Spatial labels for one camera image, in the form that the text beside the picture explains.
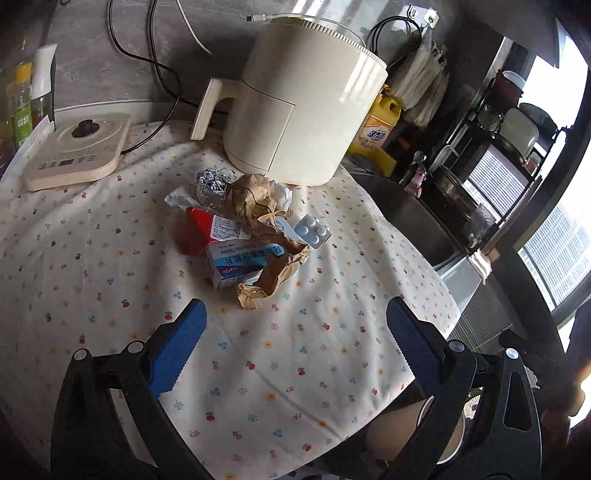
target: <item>kettle base control knob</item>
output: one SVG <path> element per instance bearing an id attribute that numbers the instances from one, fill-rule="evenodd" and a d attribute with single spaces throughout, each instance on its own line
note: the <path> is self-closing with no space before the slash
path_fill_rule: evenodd
<path id="1" fill-rule="evenodd" d="M 82 120 L 78 126 L 72 131 L 74 138 L 84 138 L 92 135 L 100 128 L 99 124 L 94 123 L 91 119 Z"/>

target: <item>paper bag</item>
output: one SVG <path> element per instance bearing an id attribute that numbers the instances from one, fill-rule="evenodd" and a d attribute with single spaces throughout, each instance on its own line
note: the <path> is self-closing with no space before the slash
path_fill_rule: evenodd
<path id="1" fill-rule="evenodd" d="M 308 245 L 296 242 L 279 229 L 275 216 L 285 216 L 285 212 L 276 208 L 269 179 L 261 174 L 243 175 L 226 188 L 226 200 L 222 206 L 224 216 L 245 225 L 254 238 L 285 248 L 282 256 L 268 257 L 267 265 L 253 285 L 238 285 L 238 301 L 247 310 L 256 309 L 256 299 L 273 295 L 310 253 Z"/>

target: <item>power cord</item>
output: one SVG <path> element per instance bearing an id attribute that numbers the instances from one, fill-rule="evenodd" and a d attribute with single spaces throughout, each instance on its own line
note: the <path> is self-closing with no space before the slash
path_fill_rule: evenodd
<path id="1" fill-rule="evenodd" d="M 351 35 L 356 37 L 364 47 L 365 40 L 361 38 L 357 33 L 351 30 L 349 27 L 343 25 L 341 22 L 337 22 L 336 20 L 332 20 L 330 18 L 325 17 L 316 17 L 314 15 L 306 15 L 306 14 L 293 14 L 293 13 L 284 13 L 284 14 L 258 14 L 258 15 L 248 15 L 246 18 L 247 22 L 264 22 L 265 20 L 273 20 L 274 18 L 283 18 L 283 17 L 291 17 L 291 18 L 313 18 L 314 20 L 321 20 L 323 22 L 332 23 L 333 25 L 338 25 L 340 28 L 346 30 Z"/>
<path id="2" fill-rule="evenodd" d="M 158 76 L 158 80 L 160 81 L 160 85 L 162 85 L 162 88 L 164 89 L 164 91 L 166 93 L 168 93 L 170 96 L 176 98 L 177 97 L 177 93 L 173 92 L 168 85 L 166 84 L 166 81 L 164 80 L 164 77 L 162 75 L 162 72 L 160 71 L 160 64 L 158 63 L 158 57 L 156 56 L 156 46 L 154 44 L 154 12 L 156 11 L 156 3 L 158 3 L 158 0 L 152 0 L 152 4 L 150 5 L 150 10 L 148 11 L 148 40 L 149 40 L 149 47 L 150 47 L 150 56 L 152 57 L 152 59 L 154 60 L 153 65 L 154 68 L 156 70 L 156 75 Z M 191 100 L 187 100 L 186 98 L 180 96 L 179 100 L 183 103 L 186 103 L 187 105 L 191 105 L 194 106 L 195 108 L 199 108 L 199 104 L 192 102 Z M 221 115 L 227 115 L 227 112 L 222 112 L 220 110 L 214 110 L 214 113 L 219 113 Z"/>
<path id="3" fill-rule="evenodd" d="M 176 3 L 177 3 L 177 7 L 178 7 L 179 11 L 181 12 L 181 16 L 183 17 L 185 25 L 187 25 L 187 28 L 191 32 L 193 39 L 197 42 L 197 45 L 199 45 L 203 50 L 205 50 L 207 53 L 212 55 L 212 53 L 207 49 L 207 47 L 199 41 L 199 39 L 197 38 L 197 35 L 195 35 L 195 32 L 193 31 L 193 28 L 191 27 L 191 24 L 189 23 L 189 19 L 187 19 L 187 15 L 184 14 L 183 6 L 181 5 L 180 0 L 176 0 Z"/>
<path id="4" fill-rule="evenodd" d="M 369 49 L 372 53 L 374 53 L 375 55 L 378 55 L 378 38 L 379 38 L 380 33 L 382 32 L 382 30 L 384 29 L 384 27 L 387 24 L 392 23 L 392 22 L 396 22 L 396 21 L 405 22 L 406 26 L 407 26 L 407 32 L 409 31 L 410 25 L 415 26 L 415 28 L 417 29 L 417 32 L 418 32 L 418 41 L 417 41 L 416 45 L 414 45 L 413 48 L 409 52 L 405 53 L 400 58 L 398 58 L 394 62 L 392 62 L 388 66 L 388 69 L 393 67 L 394 65 L 396 65 L 400 60 L 406 58 L 411 53 L 417 51 L 418 48 L 421 46 L 421 40 L 423 39 L 423 36 L 422 36 L 423 30 L 418 25 L 418 23 L 416 23 L 412 18 L 401 17 L 399 15 L 396 15 L 394 17 L 384 18 L 383 20 L 381 20 L 380 22 L 375 24 L 371 30 L 369 30 L 368 39 L 366 42 L 369 45 Z"/>
<path id="5" fill-rule="evenodd" d="M 168 120 L 170 120 L 170 117 L 172 116 L 174 109 L 177 107 L 178 102 L 181 98 L 181 79 L 180 79 L 180 76 L 178 75 L 178 73 L 175 70 L 173 70 L 172 68 L 167 67 L 166 65 L 163 65 L 156 60 L 147 59 L 146 57 L 141 57 L 140 55 L 136 55 L 134 53 L 128 52 L 120 45 L 120 43 L 117 41 L 117 37 L 115 36 L 115 30 L 113 29 L 113 0 L 109 0 L 108 20 L 109 20 L 109 32 L 111 33 L 111 38 L 113 39 L 113 43 L 115 44 L 115 47 L 117 47 L 117 50 L 119 50 L 122 54 L 127 55 L 128 57 L 131 57 L 133 59 L 145 61 L 147 63 L 151 63 L 152 65 L 155 65 L 157 68 L 162 68 L 164 70 L 168 70 L 170 73 L 172 73 L 174 75 L 174 77 L 176 78 L 177 83 L 178 83 L 178 93 L 176 94 L 176 100 L 174 102 L 173 107 L 168 112 L 168 115 L 166 116 L 164 121 L 162 123 L 160 123 L 160 125 L 156 128 L 156 130 L 154 130 L 152 133 L 150 133 L 146 138 L 144 138 L 137 145 L 134 145 L 133 147 L 129 147 L 128 149 L 121 151 L 122 155 L 126 155 L 129 152 L 133 152 L 133 150 L 136 150 L 137 148 L 141 147 L 146 142 L 152 140 L 155 137 L 155 135 L 158 132 L 160 132 L 160 130 L 162 130 L 164 125 L 166 125 L 166 122 L 168 122 Z"/>

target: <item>table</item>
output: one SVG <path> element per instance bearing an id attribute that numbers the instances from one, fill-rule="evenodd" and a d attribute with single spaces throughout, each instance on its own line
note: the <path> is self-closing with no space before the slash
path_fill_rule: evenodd
<path id="1" fill-rule="evenodd" d="M 135 144 L 157 124 L 133 127 Z M 216 479 L 281 476 L 371 421 L 413 379 L 385 322 L 396 295 L 447 335 L 457 307 L 427 261 L 343 169 L 326 185 L 293 187 L 298 216 L 333 232 L 254 311 L 234 289 L 213 291 L 200 260 L 182 256 L 183 218 L 164 197 L 206 167 L 230 166 L 220 133 L 189 141 L 172 122 L 93 184 L 36 193 L 23 165 L 0 184 L 0 407 L 48 464 L 51 427 L 72 353 L 121 351 L 202 299 L 208 325 L 161 404 Z M 122 394 L 130 444 L 149 460 Z"/>

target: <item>black cable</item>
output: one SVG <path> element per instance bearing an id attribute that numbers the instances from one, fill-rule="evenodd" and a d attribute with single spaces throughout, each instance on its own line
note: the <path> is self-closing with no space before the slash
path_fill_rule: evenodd
<path id="1" fill-rule="evenodd" d="M 150 56 L 152 57 L 152 59 L 155 62 L 158 62 L 158 57 L 156 56 L 156 45 L 154 44 L 154 12 L 156 11 L 156 3 L 157 2 L 158 2 L 158 0 L 152 0 L 152 4 L 150 5 L 150 10 L 148 13 L 148 40 L 149 40 L 149 47 L 150 47 Z M 176 98 L 177 94 L 174 93 L 170 89 L 170 87 L 168 87 L 168 85 L 166 84 L 166 81 L 164 80 L 164 76 L 162 75 L 162 72 L 160 71 L 160 67 L 158 66 L 158 63 L 156 63 L 154 65 L 154 68 L 156 70 L 156 75 L 158 76 L 158 80 L 160 81 L 160 84 L 162 85 L 162 88 L 170 96 Z M 199 108 L 198 103 L 192 102 L 191 100 L 187 100 L 186 98 L 180 97 L 180 101 L 183 103 L 186 103 L 187 105 L 194 106 L 195 108 Z M 219 110 L 214 110 L 214 113 L 221 113 L 222 115 L 228 114 L 227 112 L 222 112 Z"/>
<path id="2" fill-rule="evenodd" d="M 136 148 L 141 147 L 146 142 L 148 142 L 149 140 L 151 140 L 152 138 L 154 138 L 154 136 L 158 132 L 160 132 L 160 130 L 162 130 L 162 128 L 164 127 L 164 125 L 166 125 L 166 122 L 168 122 L 168 120 L 172 116 L 172 114 L 174 112 L 174 109 L 177 107 L 178 101 L 181 98 L 181 79 L 180 79 L 180 76 L 178 75 L 178 73 L 175 70 L 173 70 L 172 68 L 167 67 L 166 65 L 162 65 L 161 63 L 158 63 L 155 60 L 147 59 L 145 57 L 141 57 L 141 56 L 136 55 L 134 53 L 130 53 L 127 50 L 125 50 L 119 44 L 119 42 L 117 41 L 117 37 L 115 36 L 115 30 L 113 29 L 113 0 L 109 0 L 109 31 L 111 32 L 111 38 L 113 39 L 113 43 L 115 44 L 115 47 L 117 47 L 117 50 L 119 50 L 124 55 L 127 55 L 128 57 L 131 57 L 133 59 L 141 60 L 141 61 L 146 61 L 148 63 L 151 63 L 152 65 L 157 65 L 158 67 L 160 67 L 160 68 L 162 68 L 164 70 L 168 70 L 169 72 L 171 72 L 174 75 L 174 77 L 177 79 L 177 83 L 178 83 L 178 94 L 176 95 L 176 100 L 174 102 L 173 107 L 170 109 L 170 112 L 168 113 L 168 115 L 164 119 L 164 121 L 158 126 L 158 128 L 156 128 L 156 130 L 154 130 L 152 133 L 150 133 L 146 138 L 144 138 L 137 145 L 134 145 L 133 147 L 129 147 L 127 150 L 122 150 L 121 151 L 121 154 L 122 155 L 125 155 L 125 154 L 127 154 L 129 152 L 133 152 L 133 150 L 135 150 Z"/>
<path id="3" fill-rule="evenodd" d="M 409 55 L 410 53 L 417 51 L 418 48 L 421 46 L 421 40 L 422 40 L 422 35 L 421 35 L 421 27 L 419 27 L 418 23 L 416 23 L 412 18 L 408 18 L 408 17 L 401 17 L 401 16 L 394 16 L 394 17 L 388 17 L 388 18 L 384 18 L 383 20 L 381 20 L 380 22 L 378 22 L 377 24 L 375 24 L 371 30 L 369 30 L 369 34 L 368 34 L 368 38 L 366 40 L 367 45 L 370 45 L 370 49 L 371 52 L 374 53 L 375 55 L 378 54 L 378 38 L 380 33 L 382 32 L 382 30 L 384 29 L 384 27 L 391 23 L 391 22 L 396 22 L 396 21 L 401 21 L 401 22 L 405 22 L 407 25 L 407 30 L 410 24 L 414 25 L 415 28 L 417 29 L 418 32 L 418 41 L 417 44 L 412 48 L 412 50 L 410 52 L 408 52 L 407 54 L 404 54 L 401 58 L 406 57 L 407 55 Z"/>

